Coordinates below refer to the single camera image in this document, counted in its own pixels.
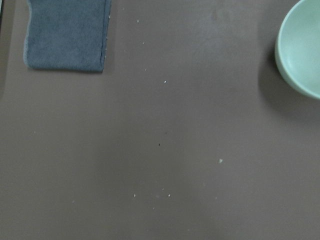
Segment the grey folded cloth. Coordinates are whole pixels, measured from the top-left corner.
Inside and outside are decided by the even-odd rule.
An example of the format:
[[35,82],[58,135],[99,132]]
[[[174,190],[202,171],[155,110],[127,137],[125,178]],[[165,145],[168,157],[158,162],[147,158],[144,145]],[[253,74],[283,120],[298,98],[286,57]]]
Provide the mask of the grey folded cloth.
[[23,49],[36,70],[98,72],[104,69],[110,0],[29,0]]

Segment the mint green ceramic bowl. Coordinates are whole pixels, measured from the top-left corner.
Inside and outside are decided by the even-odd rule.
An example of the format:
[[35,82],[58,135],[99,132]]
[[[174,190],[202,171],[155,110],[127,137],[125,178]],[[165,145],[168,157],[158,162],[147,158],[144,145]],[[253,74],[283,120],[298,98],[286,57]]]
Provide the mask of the mint green ceramic bowl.
[[302,95],[320,98],[320,2],[300,0],[283,19],[275,62],[284,81]]

